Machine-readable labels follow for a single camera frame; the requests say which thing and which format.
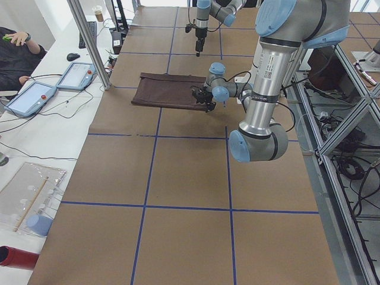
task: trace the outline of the label sticker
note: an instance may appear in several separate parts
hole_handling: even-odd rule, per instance
[[[257,69],[257,73],[260,78],[268,80],[273,79],[273,71],[276,68],[277,58],[277,55],[261,55],[260,65]]]

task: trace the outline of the red cylinder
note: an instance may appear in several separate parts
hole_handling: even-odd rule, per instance
[[[0,246],[0,265],[12,268],[33,270],[39,254],[10,246]]]

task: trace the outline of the black jacket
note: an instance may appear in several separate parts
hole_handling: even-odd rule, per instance
[[[2,39],[5,34],[14,33],[13,30],[0,27],[0,91],[20,90],[22,86],[18,79],[30,76],[46,54],[41,46],[40,53],[34,55],[26,45],[16,46]]]

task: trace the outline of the cup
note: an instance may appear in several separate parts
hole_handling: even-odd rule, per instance
[[[33,270],[39,254],[10,246],[0,246],[0,266]]]
[[[48,235],[52,223],[51,218],[42,215],[32,215],[26,221],[28,228],[41,236]]]
[[[94,11],[94,14],[95,14],[95,17],[96,17],[96,20],[98,22],[103,22],[104,19],[103,19],[103,13],[102,13],[102,6],[100,5],[96,5],[93,7],[93,11]]]

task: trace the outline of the blue cup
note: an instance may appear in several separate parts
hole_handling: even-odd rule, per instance
[[[53,220],[51,218],[42,215],[32,215],[26,221],[28,228],[40,236],[48,235],[52,223]]]

